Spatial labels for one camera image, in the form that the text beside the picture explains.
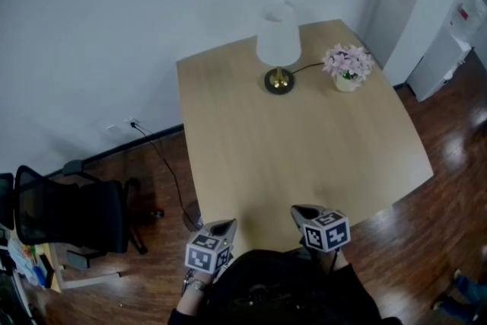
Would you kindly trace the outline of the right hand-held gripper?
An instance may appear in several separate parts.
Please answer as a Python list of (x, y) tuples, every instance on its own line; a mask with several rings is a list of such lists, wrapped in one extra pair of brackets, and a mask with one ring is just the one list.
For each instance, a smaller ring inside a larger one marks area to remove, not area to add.
[(298, 231), (304, 233), (309, 248), (330, 252), (350, 242), (349, 219), (336, 210), (310, 204), (294, 205), (291, 217)]

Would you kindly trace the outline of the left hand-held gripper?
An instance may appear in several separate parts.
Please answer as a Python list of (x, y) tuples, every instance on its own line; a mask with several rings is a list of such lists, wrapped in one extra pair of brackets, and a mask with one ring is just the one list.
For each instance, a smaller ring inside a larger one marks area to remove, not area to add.
[(220, 220), (205, 224), (186, 244), (185, 266), (204, 273), (217, 273), (228, 264), (237, 219)]

